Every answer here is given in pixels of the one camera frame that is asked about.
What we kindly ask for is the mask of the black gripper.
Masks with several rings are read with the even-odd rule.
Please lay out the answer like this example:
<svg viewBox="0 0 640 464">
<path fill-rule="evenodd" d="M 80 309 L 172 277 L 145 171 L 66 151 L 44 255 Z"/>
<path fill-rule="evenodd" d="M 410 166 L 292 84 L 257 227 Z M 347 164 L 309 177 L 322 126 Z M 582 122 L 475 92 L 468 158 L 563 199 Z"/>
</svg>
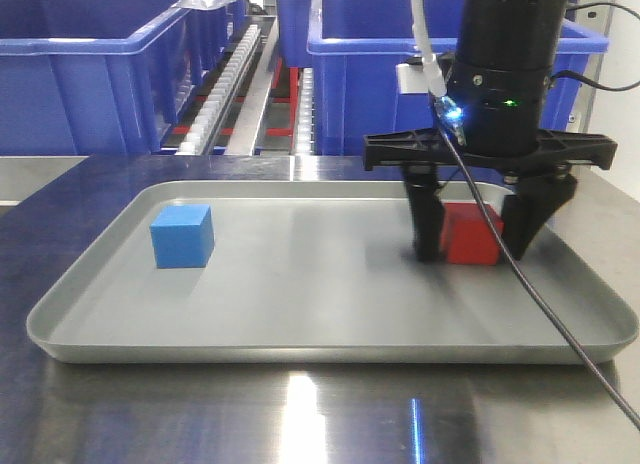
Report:
<svg viewBox="0 0 640 464">
<path fill-rule="evenodd" d="M 595 165 L 608 170 L 617 144 L 600 134 L 570 133 L 539 126 L 550 66 L 498 69 L 455 57 L 449 69 L 448 96 L 461 112 L 434 117 L 432 128 L 367 135 L 363 153 L 367 171 L 403 166 L 402 176 L 413 223 L 413 248 L 420 262 L 440 257 L 445 209 L 436 166 L 453 164 L 445 139 L 457 143 L 465 164 L 522 178 L 503 200 L 502 239 L 520 260 L 547 221 L 575 195 L 571 175 L 545 174 L 562 164 Z"/>
</svg>

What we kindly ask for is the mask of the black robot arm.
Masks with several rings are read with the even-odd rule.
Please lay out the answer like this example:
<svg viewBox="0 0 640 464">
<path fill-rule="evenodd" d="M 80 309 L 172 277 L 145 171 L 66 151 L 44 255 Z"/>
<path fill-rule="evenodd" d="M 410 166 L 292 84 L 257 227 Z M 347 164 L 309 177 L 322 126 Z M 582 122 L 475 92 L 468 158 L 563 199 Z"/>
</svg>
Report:
<svg viewBox="0 0 640 464">
<path fill-rule="evenodd" d="M 566 0 L 463 0 L 448 91 L 462 111 L 468 166 L 514 179 L 502 238 L 521 258 L 546 221 L 573 198 L 572 164 L 610 168 L 617 145 L 598 134 L 539 128 Z"/>
</svg>

